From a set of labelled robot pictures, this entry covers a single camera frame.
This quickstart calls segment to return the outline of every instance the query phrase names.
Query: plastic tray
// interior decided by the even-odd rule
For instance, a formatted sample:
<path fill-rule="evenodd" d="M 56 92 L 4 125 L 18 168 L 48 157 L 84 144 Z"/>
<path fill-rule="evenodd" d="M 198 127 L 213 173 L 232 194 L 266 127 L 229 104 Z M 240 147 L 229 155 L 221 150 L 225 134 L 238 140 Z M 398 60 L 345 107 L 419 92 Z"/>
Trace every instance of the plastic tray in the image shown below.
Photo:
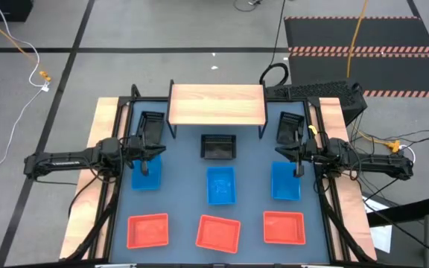
<path fill-rule="evenodd" d="M 206 177 L 209 205 L 236 203 L 235 169 L 233 167 L 208 167 Z"/>
<path fill-rule="evenodd" d="M 239 220 L 201 215 L 196 245 L 235 254 L 238 252 L 240 232 Z"/>
<path fill-rule="evenodd" d="M 168 245 L 168 214 L 151 214 L 128 218 L 127 248 L 140 249 Z"/>
<path fill-rule="evenodd" d="M 162 157 L 155 156 L 148 162 L 148 175 L 142 173 L 141 162 L 133 162 L 132 189 L 133 190 L 158 190 L 162 182 Z"/>
<path fill-rule="evenodd" d="M 159 144 L 163 131 L 163 112 L 146 112 L 140 115 L 139 126 L 136 135 L 144 133 L 146 144 Z"/>
<path fill-rule="evenodd" d="M 201 158 L 235 159 L 235 135 L 201 135 Z"/>
<path fill-rule="evenodd" d="M 304 116 L 290 112 L 281 112 L 277 128 L 276 140 L 279 144 L 291 144 L 295 142 L 294 133 L 298 130 L 299 140 L 304 133 Z"/>
<path fill-rule="evenodd" d="M 294 177 L 295 163 L 273 162 L 271 167 L 271 195 L 277 200 L 300 200 L 300 178 Z"/>
<path fill-rule="evenodd" d="M 299 212 L 264 212 L 264 242 L 305 245 L 304 215 Z"/>

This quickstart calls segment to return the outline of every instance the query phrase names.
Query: white cable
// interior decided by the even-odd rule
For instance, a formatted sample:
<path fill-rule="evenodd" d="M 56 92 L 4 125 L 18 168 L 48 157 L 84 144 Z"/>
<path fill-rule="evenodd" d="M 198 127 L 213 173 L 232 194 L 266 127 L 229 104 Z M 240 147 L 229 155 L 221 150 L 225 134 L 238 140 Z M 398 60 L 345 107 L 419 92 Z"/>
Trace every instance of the white cable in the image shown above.
<path fill-rule="evenodd" d="M 30 83 L 31 85 L 35 86 L 35 87 L 48 86 L 48 83 L 44 83 L 44 85 L 37 85 L 37 84 L 33 83 L 33 81 L 32 81 L 32 77 L 33 77 L 34 73 L 36 72 L 37 68 L 39 67 L 39 60 L 40 60 L 40 58 L 39 58 L 39 53 L 37 53 L 36 48 L 35 48 L 31 43 L 26 42 L 26 41 L 22 41 L 22 40 L 20 40 L 20 39 L 17 39 L 16 37 L 14 37 L 14 36 L 11 34 L 11 32 L 9 31 L 9 26 L 7 25 L 6 18 L 4 17 L 4 14 L 1 12 L 1 9 L 0 9 L 0 14 L 1 14 L 1 18 L 3 18 L 4 25 L 6 26 L 7 34 L 8 34 L 12 39 L 14 39 L 14 40 L 16 40 L 16 41 L 18 41 L 18 42 L 21 42 L 21 43 L 25 43 L 26 45 L 29 45 L 30 47 L 32 47 L 32 49 L 34 50 L 34 53 L 36 54 L 36 57 L 37 57 L 37 64 L 36 64 L 36 67 L 34 67 L 33 72 L 31 72 L 31 75 L 29 76 L 29 83 Z"/>
<path fill-rule="evenodd" d="M 401 149 L 403 149 L 403 148 L 405 148 L 405 147 L 406 147 L 408 150 L 410 150 L 411 154 L 413 154 L 413 163 L 415 164 L 416 155 L 415 155 L 415 152 L 413 152 L 413 149 L 411 148 L 411 146 L 407 146 L 407 145 L 405 145 L 405 144 L 400 144 L 400 147 L 398 147 L 398 148 L 400 148 L 400 150 L 401 150 Z"/>
<path fill-rule="evenodd" d="M 4 152 L 4 156 L 3 156 L 3 158 L 0 160 L 0 165 L 4 162 L 4 160 L 6 160 L 6 158 L 7 158 L 7 153 L 9 152 L 9 148 L 10 148 L 10 146 L 11 146 L 11 142 L 13 141 L 13 137 L 14 137 L 14 130 L 16 129 L 16 126 L 17 126 L 17 124 L 19 123 L 19 121 L 21 120 L 21 118 L 22 118 L 22 114 L 24 113 L 24 111 L 26 110 L 26 108 L 29 106 L 29 104 L 31 104 L 33 101 L 34 101 L 34 99 L 36 99 L 37 98 L 37 96 L 41 93 L 41 92 L 47 92 L 48 91 L 48 86 L 49 86 L 49 82 L 48 81 L 44 81 L 44 84 L 42 84 L 42 85 L 37 85 L 37 84 L 35 84 L 35 83 L 33 83 L 32 82 L 32 77 L 33 77 L 33 75 L 34 75 L 34 73 L 36 72 L 36 70 L 37 70 L 37 68 L 39 67 L 39 61 L 40 61 L 40 58 L 39 58 L 39 53 L 37 53 L 37 50 L 36 50 L 36 48 L 31 44 L 31 43 L 29 43 L 29 42 L 26 42 L 26 41 L 22 41 L 22 40 L 20 40 L 20 39 L 17 39 L 16 37 L 14 37 L 13 35 L 11 35 L 11 32 L 9 31 L 9 26 L 7 25 L 7 21 L 6 21 L 6 18 L 4 17 L 4 14 L 1 12 L 1 9 L 0 9 L 0 15 L 1 15 L 1 18 L 3 18 L 3 22 L 4 22 L 4 25 L 6 26 L 6 31 L 7 31 L 7 34 L 12 38 L 12 39 L 14 39 L 14 40 L 16 40 L 16 41 L 18 41 L 18 42 L 22 42 L 22 43 L 25 43 L 26 45 L 29 45 L 30 47 L 32 47 L 32 49 L 34 50 L 34 53 L 36 54 L 36 57 L 37 57 L 37 64 L 36 64 L 36 67 L 34 67 L 34 70 L 31 72 L 31 75 L 29 76 L 29 78 L 28 78 L 28 80 L 29 80 L 29 83 L 31 84 L 31 85 L 33 85 L 33 86 L 35 86 L 35 87 L 40 87 L 40 90 L 26 103 L 26 105 L 24 105 L 24 107 L 22 107 L 22 110 L 21 110 L 21 112 L 19 113 L 19 117 L 16 119 L 16 121 L 14 122 L 14 125 L 13 125 L 13 129 L 11 130 L 11 134 L 10 134 L 10 136 L 9 136 L 9 141 L 7 142 L 7 145 L 6 145 L 6 151 Z"/>
<path fill-rule="evenodd" d="M 9 151 L 9 147 L 11 145 L 11 142 L 13 141 L 13 136 L 14 136 L 14 130 L 16 129 L 16 125 L 19 123 L 19 120 L 21 120 L 22 114 L 24 113 L 24 111 L 26 110 L 26 108 L 29 106 L 29 104 L 31 104 L 32 101 L 34 101 L 34 99 L 42 92 L 42 89 L 40 89 L 35 95 L 34 97 L 32 97 L 29 102 L 26 103 L 26 105 L 24 105 L 24 107 L 22 107 L 21 113 L 19 113 L 19 117 L 16 119 L 16 122 L 14 122 L 13 125 L 13 129 L 11 130 L 11 134 L 9 136 L 9 141 L 7 142 L 7 146 L 6 146 L 6 151 L 4 152 L 4 157 L 3 159 L 1 159 L 0 164 L 2 164 L 4 162 L 4 160 L 6 160 L 7 157 L 7 152 Z"/>

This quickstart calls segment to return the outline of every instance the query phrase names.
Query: yellow connector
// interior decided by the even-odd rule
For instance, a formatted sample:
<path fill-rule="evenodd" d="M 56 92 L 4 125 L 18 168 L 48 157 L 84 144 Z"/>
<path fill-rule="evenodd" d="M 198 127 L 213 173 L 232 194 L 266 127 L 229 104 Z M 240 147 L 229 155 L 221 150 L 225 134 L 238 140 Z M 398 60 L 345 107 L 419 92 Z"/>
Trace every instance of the yellow connector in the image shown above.
<path fill-rule="evenodd" d="M 51 77 L 48 75 L 45 71 L 40 71 L 39 74 L 41 74 L 42 78 L 48 82 L 51 82 Z"/>
<path fill-rule="evenodd" d="M 392 151 L 392 153 L 397 153 L 398 150 L 400 150 L 400 141 L 396 140 L 394 142 L 387 142 L 385 144 L 388 148 L 390 148 L 390 150 Z"/>
<path fill-rule="evenodd" d="M 314 134 L 314 136 L 316 136 L 316 135 L 317 135 L 317 129 L 316 129 L 316 127 L 314 127 L 313 125 L 310 125 L 310 126 L 309 126 L 309 129 L 311 129 L 311 130 L 312 130 L 312 133 Z"/>

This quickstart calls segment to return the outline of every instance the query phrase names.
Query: yellow cable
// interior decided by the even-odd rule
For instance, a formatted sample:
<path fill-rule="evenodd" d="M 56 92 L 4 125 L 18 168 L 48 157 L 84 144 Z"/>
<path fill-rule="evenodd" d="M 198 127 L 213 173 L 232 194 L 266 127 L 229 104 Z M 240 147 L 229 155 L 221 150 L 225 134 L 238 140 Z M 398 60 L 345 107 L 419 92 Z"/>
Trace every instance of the yellow cable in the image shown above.
<path fill-rule="evenodd" d="M 4 35 L 8 40 L 10 40 L 13 43 L 13 45 L 17 47 L 19 51 L 21 51 L 21 53 L 23 53 L 27 58 L 29 58 L 29 60 L 32 60 L 34 63 L 38 64 L 37 60 L 33 56 L 29 55 L 24 50 L 22 50 L 22 48 L 20 48 L 18 44 L 14 42 L 14 40 L 10 36 L 8 36 L 3 30 L 1 30 L 1 28 L 0 28 L 0 33 Z M 39 74 L 42 76 L 42 78 L 44 78 L 44 80 L 48 82 L 51 81 L 51 78 L 48 76 L 47 72 L 41 71 Z"/>
<path fill-rule="evenodd" d="M 358 17 L 357 27 L 355 28 L 354 37 L 352 38 L 352 43 L 350 45 L 349 59 L 347 60 L 347 78 L 350 77 L 350 60 L 352 58 L 352 52 L 354 51 L 354 45 L 355 45 L 355 40 L 357 39 L 358 29 L 360 29 L 360 24 L 362 22 L 363 15 L 365 14 L 366 5 L 368 4 L 368 2 L 369 0 L 365 0 L 365 2 L 363 3 L 362 13 L 360 14 L 360 17 Z"/>
<path fill-rule="evenodd" d="M 354 129 L 357 130 L 358 134 L 360 134 L 367 141 L 375 142 L 375 143 L 378 143 L 378 144 L 383 144 L 383 145 L 387 146 L 388 148 L 390 148 L 393 153 L 396 153 L 396 152 L 398 152 L 400 150 L 400 140 L 396 140 L 396 141 L 381 141 L 381 140 L 378 140 L 376 138 L 369 137 L 369 136 L 365 135 L 365 133 L 362 133 L 356 126 L 354 126 Z"/>

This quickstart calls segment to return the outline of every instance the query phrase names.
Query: wooden shelf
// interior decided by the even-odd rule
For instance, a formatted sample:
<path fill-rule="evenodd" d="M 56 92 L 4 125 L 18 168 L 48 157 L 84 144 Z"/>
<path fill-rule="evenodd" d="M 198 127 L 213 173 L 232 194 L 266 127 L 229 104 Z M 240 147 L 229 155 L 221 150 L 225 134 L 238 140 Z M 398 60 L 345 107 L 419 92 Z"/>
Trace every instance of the wooden shelf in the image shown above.
<path fill-rule="evenodd" d="M 266 123 L 262 85 L 173 84 L 168 110 L 172 125 L 247 125 Z"/>

